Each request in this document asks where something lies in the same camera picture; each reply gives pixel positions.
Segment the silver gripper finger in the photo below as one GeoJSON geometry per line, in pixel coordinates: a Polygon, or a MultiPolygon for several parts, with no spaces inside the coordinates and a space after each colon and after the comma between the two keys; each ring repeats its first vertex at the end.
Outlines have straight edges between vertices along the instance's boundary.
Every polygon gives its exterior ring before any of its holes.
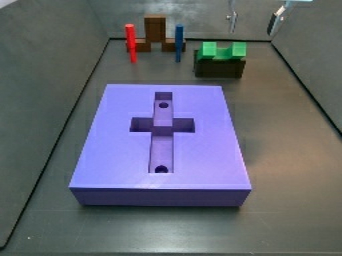
{"type": "Polygon", "coordinates": [[[292,3],[290,1],[286,1],[280,5],[278,10],[271,14],[271,18],[270,18],[268,26],[267,26],[267,35],[268,36],[272,36],[275,34],[275,32],[278,31],[279,25],[288,17],[291,7],[292,7],[292,3]]]}
{"type": "Polygon", "coordinates": [[[235,10],[235,3],[236,0],[228,0],[228,14],[226,15],[226,19],[228,21],[228,32],[232,33],[235,31],[235,24],[236,24],[236,18],[238,13],[235,10]]]}

